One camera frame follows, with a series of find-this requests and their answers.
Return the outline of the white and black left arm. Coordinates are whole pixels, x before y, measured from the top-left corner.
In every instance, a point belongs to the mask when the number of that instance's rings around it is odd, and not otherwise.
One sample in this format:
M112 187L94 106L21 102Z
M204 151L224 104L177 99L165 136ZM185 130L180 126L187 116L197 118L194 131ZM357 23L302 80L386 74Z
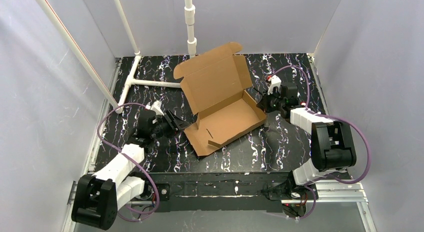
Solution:
M108 230L119 210L128 202L152 188L156 200L160 191L140 163L145 149L162 137L172 137L190 125L170 110L143 109L136 126L118 154L101 170L83 175L77 182L71 212L72 221Z

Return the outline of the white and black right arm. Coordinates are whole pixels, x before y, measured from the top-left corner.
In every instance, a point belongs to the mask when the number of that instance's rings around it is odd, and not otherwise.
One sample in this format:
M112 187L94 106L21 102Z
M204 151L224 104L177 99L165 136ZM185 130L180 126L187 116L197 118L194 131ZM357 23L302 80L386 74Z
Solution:
M302 106L297 92L298 87L294 83L271 82L268 90L261 92L261 100L256 106L265 113L278 111L288 123L310 135L309 160L288 176L290 185L304 186L354 166L357 155L350 126Z

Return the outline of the brown cardboard box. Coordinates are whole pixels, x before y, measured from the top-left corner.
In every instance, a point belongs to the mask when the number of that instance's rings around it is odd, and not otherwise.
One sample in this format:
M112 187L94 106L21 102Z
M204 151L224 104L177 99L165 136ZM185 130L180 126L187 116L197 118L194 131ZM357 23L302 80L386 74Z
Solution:
M238 42L228 42L179 63L173 77L196 122L184 133L198 157L206 157L264 124L265 112L247 92L251 74Z

